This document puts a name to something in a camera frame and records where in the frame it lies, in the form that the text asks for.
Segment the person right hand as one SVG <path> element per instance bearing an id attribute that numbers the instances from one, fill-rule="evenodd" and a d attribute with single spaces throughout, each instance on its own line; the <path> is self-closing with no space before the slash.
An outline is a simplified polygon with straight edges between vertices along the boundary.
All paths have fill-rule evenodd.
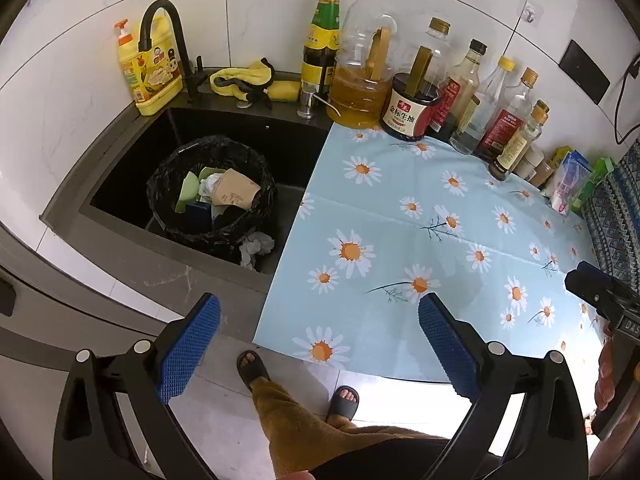
<path id="1" fill-rule="evenodd" d="M 597 409 L 604 411 L 613 400 L 615 385 L 613 380 L 613 338 L 614 334 L 609 322 L 604 326 L 605 343 L 599 356 L 599 377 L 594 388 L 594 400 Z M 634 380 L 639 382 L 639 363 L 634 368 Z M 629 405 L 627 414 L 631 420 L 639 420 L 639 393 Z"/>

